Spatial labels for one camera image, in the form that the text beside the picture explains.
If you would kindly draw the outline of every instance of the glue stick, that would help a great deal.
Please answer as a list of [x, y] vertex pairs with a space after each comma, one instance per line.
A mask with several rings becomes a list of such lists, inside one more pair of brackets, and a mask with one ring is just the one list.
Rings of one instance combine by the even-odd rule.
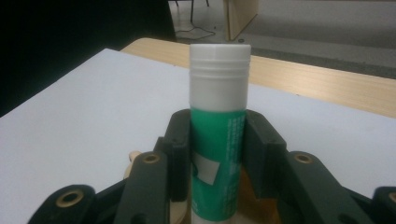
[[190, 46], [193, 224], [233, 221], [249, 63], [249, 45]]

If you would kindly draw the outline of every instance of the white cylinder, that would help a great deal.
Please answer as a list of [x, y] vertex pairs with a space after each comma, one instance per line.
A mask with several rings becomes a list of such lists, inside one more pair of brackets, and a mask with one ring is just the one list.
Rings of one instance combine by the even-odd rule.
[[207, 111], [246, 108], [249, 45], [190, 46], [190, 105]]

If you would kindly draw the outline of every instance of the floor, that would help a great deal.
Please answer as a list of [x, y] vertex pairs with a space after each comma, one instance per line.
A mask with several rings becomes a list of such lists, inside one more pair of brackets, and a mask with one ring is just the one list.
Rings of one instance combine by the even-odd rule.
[[177, 41], [244, 43], [252, 54], [396, 78], [396, 3], [259, 0], [257, 16], [233, 41], [223, 1], [169, 1]]

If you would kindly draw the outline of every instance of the green label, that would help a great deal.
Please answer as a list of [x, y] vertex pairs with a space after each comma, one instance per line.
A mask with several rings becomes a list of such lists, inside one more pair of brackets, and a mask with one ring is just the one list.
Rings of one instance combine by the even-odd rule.
[[192, 210], [210, 221], [236, 211], [245, 110], [191, 109]]

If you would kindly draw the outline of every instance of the table surface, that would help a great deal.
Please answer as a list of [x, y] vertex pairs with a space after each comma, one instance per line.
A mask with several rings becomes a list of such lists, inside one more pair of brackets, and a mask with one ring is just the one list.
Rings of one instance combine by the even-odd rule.
[[[122, 51], [189, 67], [185, 44], [142, 38]], [[395, 79], [252, 56], [249, 82], [396, 118]]]

